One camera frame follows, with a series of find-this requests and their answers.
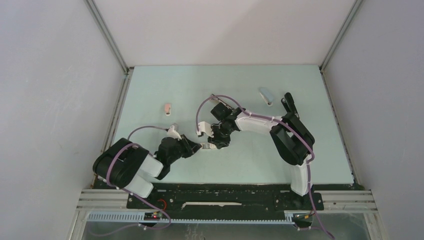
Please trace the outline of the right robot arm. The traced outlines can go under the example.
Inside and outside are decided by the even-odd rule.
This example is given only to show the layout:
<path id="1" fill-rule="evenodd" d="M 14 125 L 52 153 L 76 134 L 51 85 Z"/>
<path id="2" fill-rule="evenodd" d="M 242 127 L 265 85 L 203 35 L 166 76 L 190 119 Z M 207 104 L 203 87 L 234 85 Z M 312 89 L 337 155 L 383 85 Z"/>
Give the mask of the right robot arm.
<path id="1" fill-rule="evenodd" d="M 310 162 L 314 159 L 315 138 L 300 121 L 297 114 L 288 112 L 284 116 L 264 116 L 242 107 L 229 108 L 217 104 L 211 114 L 217 123 L 197 121 L 198 136 L 206 134 L 208 142 L 221 149 L 229 146 L 233 132 L 254 132 L 270 136 L 279 156 L 289 166 L 291 174 L 291 204 L 304 209 L 311 202 L 308 193 L 312 187 Z"/>

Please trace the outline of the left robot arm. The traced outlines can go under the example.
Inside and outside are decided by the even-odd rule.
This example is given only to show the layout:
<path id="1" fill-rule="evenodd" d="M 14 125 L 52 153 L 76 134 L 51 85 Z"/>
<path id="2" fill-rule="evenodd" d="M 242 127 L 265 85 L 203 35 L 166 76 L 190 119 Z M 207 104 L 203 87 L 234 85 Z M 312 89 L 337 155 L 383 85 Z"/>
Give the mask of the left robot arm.
<path id="1" fill-rule="evenodd" d="M 153 208 L 158 202 L 158 194 L 152 191 L 154 186 L 144 175 L 161 180 L 170 172 L 174 162 L 189 158 L 200 149 L 202 144 L 185 135 L 163 138 L 155 153 L 121 138 L 94 161 L 92 170 L 108 185 L 138 195 L 138 201 L 145 208 Z"/>

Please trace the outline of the light blue stapler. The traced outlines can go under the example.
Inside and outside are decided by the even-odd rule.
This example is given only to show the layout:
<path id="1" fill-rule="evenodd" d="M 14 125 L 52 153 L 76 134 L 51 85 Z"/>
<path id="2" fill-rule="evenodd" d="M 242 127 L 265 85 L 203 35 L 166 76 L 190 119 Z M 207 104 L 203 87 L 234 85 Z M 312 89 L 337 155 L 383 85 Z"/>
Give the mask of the light blue stapler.
<path id="1" fill-rule="evenodd" d="M 258 90 L 267 106 L 271 107 L 274 103 L 275 96 L 266 87 L 260 87 Z"/>

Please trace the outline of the pink stapler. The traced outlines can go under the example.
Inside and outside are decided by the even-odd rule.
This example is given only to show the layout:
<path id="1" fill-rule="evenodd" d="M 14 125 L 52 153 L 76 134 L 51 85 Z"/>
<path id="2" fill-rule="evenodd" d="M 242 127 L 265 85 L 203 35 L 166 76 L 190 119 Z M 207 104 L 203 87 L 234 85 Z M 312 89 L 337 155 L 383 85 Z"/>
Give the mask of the pink stapler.
<path id="1" fill-rule="evenodd" d="M 164 112 L 166 116 L 170 116 L 172 111 L 172 105 L 170 103 L 166 103 L 164 105 Z"/>

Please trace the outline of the white staple box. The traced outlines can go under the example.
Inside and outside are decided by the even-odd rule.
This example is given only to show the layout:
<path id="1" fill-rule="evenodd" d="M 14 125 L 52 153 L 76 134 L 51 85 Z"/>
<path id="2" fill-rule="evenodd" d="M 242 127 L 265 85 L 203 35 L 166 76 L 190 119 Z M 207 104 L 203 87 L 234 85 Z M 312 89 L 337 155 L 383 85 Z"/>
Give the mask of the white staple box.
<path id="1" fill-rule="evenodd" d="M 217 148 L 215 145 L 210 144 L 210 145 L 207 147 L 207 149 L 208 149 L 208 150 L 217 150 L 218 148 Z"/>

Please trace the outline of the beige black long stapler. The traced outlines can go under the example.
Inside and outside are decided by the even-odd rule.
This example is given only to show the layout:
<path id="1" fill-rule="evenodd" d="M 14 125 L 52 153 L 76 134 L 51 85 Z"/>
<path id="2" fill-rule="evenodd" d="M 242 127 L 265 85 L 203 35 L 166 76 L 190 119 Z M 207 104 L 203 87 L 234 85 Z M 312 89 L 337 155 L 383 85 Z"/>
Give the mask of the beige black long stapler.
<path id="1" fill-rule="evenodd" d="M 227 104 L 225 101 L 223 101 L 222 99 L 220 99 L 219 97 L 217 97 L 215 94 L 211 94 L 211 101 L 213 101 L 214 103 L 221 103 L 223 104 L 226 108 L 233 110 L 234 108 L 232 106 L 230 106 L 229 104 Z"/>

